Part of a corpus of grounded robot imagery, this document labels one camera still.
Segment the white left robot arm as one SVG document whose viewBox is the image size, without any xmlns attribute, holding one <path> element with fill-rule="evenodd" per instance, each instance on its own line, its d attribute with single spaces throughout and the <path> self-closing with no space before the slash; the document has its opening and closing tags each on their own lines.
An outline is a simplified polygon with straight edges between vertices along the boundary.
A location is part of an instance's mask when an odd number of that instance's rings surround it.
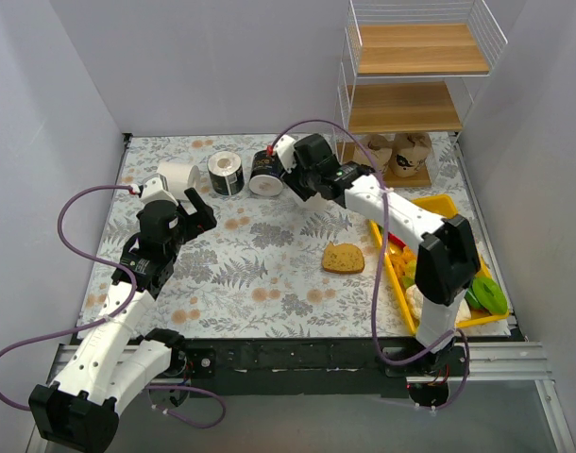
<svg viewBox="0 0 576 453">
<path fill-rule="evenodd" d="M 178 332 L 156 328 L 128 358 L 123 352 L 173 275 L 180 248 L 215 228 L 213 210 L 185 191 L 186 210 L 158 194 L 138 212 L 139 230 L 123 247 L 106 300 L 73 357 L 28 405 L 42 438 L 79 452 L 105 451 L 128 404 L 157 376 L 188 377 L 195 360 Z"/>
</svg>

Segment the brown roll cartoon print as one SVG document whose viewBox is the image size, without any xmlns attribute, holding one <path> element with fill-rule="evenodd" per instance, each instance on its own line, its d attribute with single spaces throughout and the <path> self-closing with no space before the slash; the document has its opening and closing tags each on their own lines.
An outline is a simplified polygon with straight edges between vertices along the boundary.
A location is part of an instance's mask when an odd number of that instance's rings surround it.
<svg viewBox="0 0 576 453">
<path fill-rule="evenodd" d="M 370 155 L 381 171 L 382 179 L 385 179 L 388 162 L 392 157 L 392 142 L 381 134 L 368 134 L 359 140 L 359 144 L 365 152 L 356 145 L 353 152 L 353 160 L 359 164 L 372 167 L 368 155 Z"/>
</svg>

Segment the white paper roll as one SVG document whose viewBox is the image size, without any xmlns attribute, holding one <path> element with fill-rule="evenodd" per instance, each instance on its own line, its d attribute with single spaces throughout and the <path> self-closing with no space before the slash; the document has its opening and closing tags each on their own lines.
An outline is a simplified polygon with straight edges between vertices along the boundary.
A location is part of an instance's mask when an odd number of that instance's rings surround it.
<svg viewBox="0 0 576 453">
<path fill-rule="evenodd" d="M 306 210 L 319 211 L 324 209 L 325 200 L 323 198 L 311 197 L 303 204 L 303 207 Z"/>
<path fill-rule="evenodd" d="M 185 195 L 185 191 L 199 189 L 200 172 L 198 167 L 183 162 L 162 161 L 158 166 L 157 173 L 165 177 L 168 191 L 186 210 L 190 210 L 192 203 Z"/>
</svg>

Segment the brown roll barcode label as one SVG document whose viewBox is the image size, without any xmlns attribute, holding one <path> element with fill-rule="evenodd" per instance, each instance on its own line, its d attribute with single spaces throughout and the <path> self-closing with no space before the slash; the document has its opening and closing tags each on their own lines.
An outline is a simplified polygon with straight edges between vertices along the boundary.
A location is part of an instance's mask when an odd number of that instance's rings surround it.
<svg viewBox="0 0 576 453">
<path fill-rule="evenodd" d="M 392 144 L 390 169 L 398 177 L 414 176 L 422 169 L 431 151 L 428 133 L 397 133 Z"/>
</svg>

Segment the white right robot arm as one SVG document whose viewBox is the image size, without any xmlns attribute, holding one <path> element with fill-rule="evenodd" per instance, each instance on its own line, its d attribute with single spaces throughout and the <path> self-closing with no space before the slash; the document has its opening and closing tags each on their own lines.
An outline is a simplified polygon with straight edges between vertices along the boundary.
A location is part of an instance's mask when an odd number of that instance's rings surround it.
<svg viewBox="0 0 576 453">
<path fill-rule="evenodd" d="M 319 134 L 300 140 L 282 135 L 268 151 L 278 157 L 282 180 L 301 200 L 320 196 L 359 213 L 415 252 L 415 286 L 423 295 L 415 333 L 420 347 L 408 359 L 392 359 L 380 348 L 376 353 L 388 366 L 414 363 L 424 375 L 438 373 L 448 362 L 460 304 L 481 269 L 468 220 L 460 214 L 442 217 L 395 193 L 374 163 L 341 163 Z"/>
</svg>

